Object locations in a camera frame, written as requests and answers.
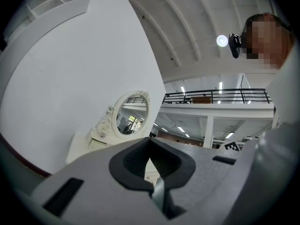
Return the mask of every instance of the ceiling beam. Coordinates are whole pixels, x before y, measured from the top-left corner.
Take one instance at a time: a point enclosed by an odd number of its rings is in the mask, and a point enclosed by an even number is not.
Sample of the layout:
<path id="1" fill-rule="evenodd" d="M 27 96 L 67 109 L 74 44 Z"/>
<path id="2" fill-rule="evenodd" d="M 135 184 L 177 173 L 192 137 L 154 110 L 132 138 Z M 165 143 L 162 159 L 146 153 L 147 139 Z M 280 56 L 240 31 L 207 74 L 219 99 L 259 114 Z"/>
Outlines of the ceiling beam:
<path id="1" fill-rule="evenodd" d="M 233 5 L 233 7 L 234 7 L 236 16 L 237 16 L 237 18 L 238 18 L 240 30 L 242 30 L 242 29 L 243 29 L 243 24 L 242 24 L 242 21 L 241 21 L 241 19 L 240 19 L 240 13 L 239 13 L 239 10 L 238 10 L 238 6 L 236 5 L 235 0 L 231 0 L 231 2 L 232 2 L 232 5 Z"/>
<path id="2" fill-rule="evenodd" d="M 232 132 L 234 132 L 234 134 L 230 137 L 225 139 L 225 141 L 240 141 L 242 140 L 243 137 L 245 137 L 245 132 L 244 132 L 244 127 L 247 125 L 247 121 L 246 120 L 242 120 L 235 128 L 232 129 Z"/>
<path id="3" fill-rule="evenodd" d="M 166 1 L 170 5 L 170 7 L 174 10 L 174 12 L 178 16 L 179 20 L 181 21 L 183 27 L 185 28 L 187 35 L 188 35 L 188 37 L 192 43 L 192 46 L 194 48 L 197 60 L 201 60 L 201 53 L 200 53 L 198 44 L 196 43 L 195 35 L 194 35 L 192 29 L 190 28 L 187 20 L 185 19 L 182 12 L 177 8 L 177 6 L 175 5 L 175 3 L 172 0 L 166 0 Z"/>
<path id="4" fill-rule="evenodd" d="M 202 5 L 204 7 L 204 10 L 206 11 L 206 13 L 207 13 L 207 15 L 208 15 L 208 17 L 210 19 L 210 22 L 212 24 L 212 27 L 214 29 L 214 32 L 215 32 L 215 35 L 216 35 L 216 39 L 217 39 L 217 36 L 220 35 L 219 32 L 218 32 L 218 29 L 217 29 L 217 24 L 213 20 L 211 12 L 210 12 L 209 7 L 208 7 L 207 3 L 205 2 L 205 0 L 200 0 L 200 2 L 202 3 Z M 220 48 L 220 46 L 217 45 L 217 49 L 219 51 L 219 57 L 221 57 L 221 48 Z"/>
<path id="5" fill-rule="evenodd" d="M 146 18 L 149 20 L 149 22 L 152 24 L 152 26 L 156 29 L 156 31 L 159 33 L 165 44 L 167 45 L 168 49 L 170 50 L 170 53 L 172 54 L 175 63 L 178 67 L 181 66 L 181 62 L 179 61 L 179 57 L 176 53 L 176 51 L 173 49 L 173 46 L 166 36 L 166 34 L 163 32 L 159 24 L 156 22 L 156 20 L 147 12 L 145 8 L 143 8 L 142 5 L 140 5 L 136 0 L 131 0 L 130 3 L 136 7 L 142 14 L 146 16 Z"/>
<path id="6" fill-rule="evenodd" d="M 260 136 L 261 134 L 263 134 L 264 131 L 266 130 L 270 130 L 272 128 L 272 123 L 270 123 L 269 125 L 263 127 L 260 131 L 258 131 L 257 133 L 252 134 L 252 137 L 255 136 Z"/>

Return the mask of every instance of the ceiling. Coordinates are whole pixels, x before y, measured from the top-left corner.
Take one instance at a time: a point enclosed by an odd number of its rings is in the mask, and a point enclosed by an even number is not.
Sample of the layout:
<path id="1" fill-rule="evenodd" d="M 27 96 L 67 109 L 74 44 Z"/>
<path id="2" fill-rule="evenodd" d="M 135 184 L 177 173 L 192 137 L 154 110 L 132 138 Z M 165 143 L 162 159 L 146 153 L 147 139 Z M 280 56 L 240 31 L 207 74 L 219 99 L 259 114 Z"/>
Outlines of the ceiling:
<path id="1" fill-rule="evenodd" d="M 240 34 L 246 19 L 272 12 L 270 0 L 129 0 L 148 37 L 165 83 L 192 77 L 270 73 L 269 65 L 234 59 L 219 35 Z"/>
<path id="2" fill-rule="evenodd" d="M 168 132 L 182 135 L 188 134 L 191 138 L 200 139 L 205 137 L 207 117 L 206 116 L 187 116 L 178 114 L 159 113 L 155 123 L 159 128 L 164 128 Z M 234 132 L 228 141 L 235 140 L 241 142 L 246 136 L 260 136 L 265 130 L 272 126 L 272 119 L 214 119 L 213 136 L 214 139 L 225 140 L 225 137 Z"/>

